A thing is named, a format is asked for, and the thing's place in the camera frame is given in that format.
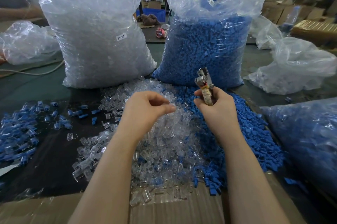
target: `bag of clear plastic parts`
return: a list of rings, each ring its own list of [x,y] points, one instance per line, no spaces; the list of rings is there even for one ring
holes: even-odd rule
[[[65,60],[65,86],[114,86],[156,67],[133,18],[141,0],[40,0]]]
[[[313,43],[286,37],[272,51],[274,61],[244,77],[266,93],[290,94],[320,88],[336,73],[337,58]]]
[[[193,86],[197,71],[207,67],[221,88],[243,83],[241,62],[252,17],[264,0],[167,0],[175,15],[162,63],[153,77]]]
[[[262,15],[252,20],[249,33],[256,38],[256,45],[260,50],[271,49],[277,40],[283,38],[277,25]]]
[[[337,199],[337,98],[262,110],[297,167]]]
[[[0,44],[6,60],[13,65],[45,61],[60,50],[55,33],[30,21],[16,21],[0,33]]]

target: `metal tool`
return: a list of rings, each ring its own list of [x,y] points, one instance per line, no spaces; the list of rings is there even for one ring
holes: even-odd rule
[[[209,75],[207,68],[200,68],[197,74],[199,77],[197,77],[194,81],[196,85],[200,87],[205,103],[208,106],[213,106],[212,89],[214,88],[214,84],[212,83],[211,76]]]

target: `table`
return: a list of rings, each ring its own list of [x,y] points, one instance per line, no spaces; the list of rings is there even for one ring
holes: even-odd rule
[[[150,52],[157,62],[157,66],[161,62],[161,55],[164,44],[149,44]],[[258,50],[254,45],[247,45],[244,51],[242,62],[242,77],[254,72],[258,67],[269,64],[272,56],[268,50]],[[32,73],[43,73],[55,68],[57,64],[51,66],[34,68]],[[11,65],[4,64],[0,68],[11,69]],[[102,98],[99,89],[84,90],[66,88],[62,85],[65,77],[63,68],[58,69],[52,74],[40,77],[26,76],[15,74],[0,79],[0,112],[13,112],[19,109],[23,103],[28,101],[46,101],[51,100],[60,103],[60,112],[65,112],[69,106],[79,106],[82,103],[89,104],[90,108],[96,108]],[[244,81],[245,84],[234,88],[234,92],[246,98],[247,101],[254,106],[272,106],[285,104],[285,97],[289,96],[296,102],[306,100],[330,98],[337,96],[337,79],[336,76],[325,80],[321,89],[312,91],[301,91],[292,95],[270,95],[262,90]],[[100,131],[98,126],[91,125],[89,119],[75,120],[73,133],[82,136],[95,136]],[[81,180],[76,183],[71,176],[71,165],[75,162],[77,151],[80,146],[78,140],[70,143],[66,141],[68,131],[53,129],[45,130],[41,136],[44,139],[33,159],[23,168],[15,168],[8,174],[0,178],[0,181],[6,182],[6,187],[0,192],[1,201],[13,200],[15,196],[23,192],[26,188],[33,188],[33,191],[41,192],[41,196],[56,196],[61,194],[69,194],[83,191],[86,188],[86,181]],[[296,175],[295,170],[284,168],[280,173],[287,172]],[[290,194],[293,202],[299,208],[308,224],[316,223],[333,223],[330,219],[334,211],[330,205],[327,205],[317,195],[306,195],[296,186],[289,186],[280,180],[288,194]]]

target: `plastic crate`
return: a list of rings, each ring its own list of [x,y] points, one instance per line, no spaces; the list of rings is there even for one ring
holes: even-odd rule
[[[154,14],[159,22],[165,22],[165,16],[166,16],[166,12],[165,10],[161,10],[161,9],[153,9],[153,8],[143,8],[143,13],[146,15],[149,14]]]

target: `bag of blue plastic parts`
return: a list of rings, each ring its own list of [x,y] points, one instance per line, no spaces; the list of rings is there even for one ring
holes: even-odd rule
[[[174,85],[193,86],[197,71],[207,67],[221,88],[241,85],[243,50],[252,17],[264,0],[167,0],[175,15],[162,63],[153,77]]]
[[[337,199],[337,98],[262,110],[297,167]]]

